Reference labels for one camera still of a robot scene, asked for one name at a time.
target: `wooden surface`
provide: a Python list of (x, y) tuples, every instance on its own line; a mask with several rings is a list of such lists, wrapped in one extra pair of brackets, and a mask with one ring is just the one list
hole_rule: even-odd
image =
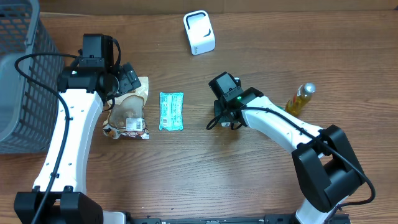
[(393, 10), (398, 0), (40, 0), (42, 12), (85, 15)]
[[(346, 132), (377, 190), (345, 212), (355, 224), (398, 218), (398, 11), (211, 15), (216, 49), (192, 56), (182, 16), (43, 18), (61, 52), (76, 54), (84, 33), (119, 40), (122, 62), (149, 77), (150, 140), (103, 135), (102, 114), (87, 167), (88, 196), (134, 217), (252, 217), (293, 213), (301, 204), (291, 157), (259, 132), (206, 131), (215, 96), (208, 82), (228, 71), (275, 104), (299, 85), (317, 93), (300, 117)], [(184, 92), (183, 131), (159, 131), (159, 93)], [(18, 223), (12, 204), (30, 190), (44, 154), (0, 156), (0, 223)], [(349, 201), (369, 197), (362, 186)]]

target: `teal tissue packet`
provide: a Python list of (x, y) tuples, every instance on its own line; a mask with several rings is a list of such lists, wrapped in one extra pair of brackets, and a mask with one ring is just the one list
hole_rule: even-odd
[(182, 102), (184, 93), (160, 93), (159, 130), (182, 130)]

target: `silver bottle cap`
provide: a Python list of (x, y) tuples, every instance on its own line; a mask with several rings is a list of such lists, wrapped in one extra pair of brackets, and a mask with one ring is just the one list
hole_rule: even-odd
[(312, 95), (313, 93), (315, 93), (315, 90), (317, 90), (313, 83), (305, 84), (303, 89), (305, 95)]

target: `gray basket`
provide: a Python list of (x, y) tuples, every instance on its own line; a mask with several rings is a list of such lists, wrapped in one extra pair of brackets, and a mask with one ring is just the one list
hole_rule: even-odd
[[(58, 100), (14, 68), (17, 58), (58, 52), (39, 19), (37, 0), (0, 0), (0, 154), (39, 152), (49, 148)], [(54, 90), (63, 68), (59, 56), (38, 56), (20, 68)]]

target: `white case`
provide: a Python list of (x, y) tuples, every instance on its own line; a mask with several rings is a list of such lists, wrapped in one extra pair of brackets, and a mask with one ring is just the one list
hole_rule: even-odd
[(214, 50), (216, 39), (206, 11), (190, 12), (184, 16), (183, 21), (193, 55)]

